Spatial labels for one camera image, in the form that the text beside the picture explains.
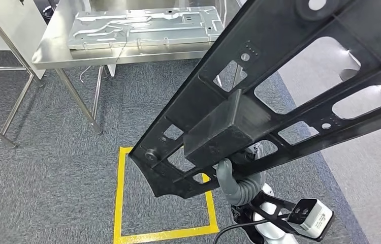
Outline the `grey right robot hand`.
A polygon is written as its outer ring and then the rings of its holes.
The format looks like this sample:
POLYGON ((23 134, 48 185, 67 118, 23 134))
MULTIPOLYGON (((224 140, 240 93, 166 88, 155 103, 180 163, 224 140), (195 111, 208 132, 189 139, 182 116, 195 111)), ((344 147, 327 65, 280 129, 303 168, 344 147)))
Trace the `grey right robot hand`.
POLYGON ((243 185, 233 177, 233 167, 229 159, 222 159, 217 165, 216 175, 219 186, 226 200, 235 206, 244 205, 246 202, 243 185))

